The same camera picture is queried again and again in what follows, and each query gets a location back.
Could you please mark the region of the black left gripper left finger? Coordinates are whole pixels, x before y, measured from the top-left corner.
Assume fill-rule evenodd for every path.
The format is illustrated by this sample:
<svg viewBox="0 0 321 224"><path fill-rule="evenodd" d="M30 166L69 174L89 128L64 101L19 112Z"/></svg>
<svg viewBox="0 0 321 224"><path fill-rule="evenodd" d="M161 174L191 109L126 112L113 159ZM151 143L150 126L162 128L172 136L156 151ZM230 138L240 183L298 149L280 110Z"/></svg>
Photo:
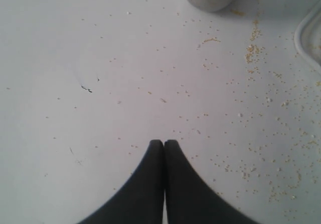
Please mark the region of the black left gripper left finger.
<svg viewBox="0 0 321 224"><path fill-rule="evenodd" d="M165 198L164 145L152 140L138 167L102 207L81 223L162 223Z"/></svg>

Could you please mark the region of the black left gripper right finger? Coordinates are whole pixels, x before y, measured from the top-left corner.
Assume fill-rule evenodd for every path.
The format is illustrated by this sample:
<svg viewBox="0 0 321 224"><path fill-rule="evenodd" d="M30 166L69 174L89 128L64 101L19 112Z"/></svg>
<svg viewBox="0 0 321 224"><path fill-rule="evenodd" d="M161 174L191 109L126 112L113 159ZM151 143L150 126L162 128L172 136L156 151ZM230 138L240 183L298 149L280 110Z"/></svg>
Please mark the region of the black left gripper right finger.
<svg viewBox="0 0 321 224"><path fill-rule="evenodd" d="M193 169L178 141L164 145L168 223L256 223L218 196Z"/></svg>

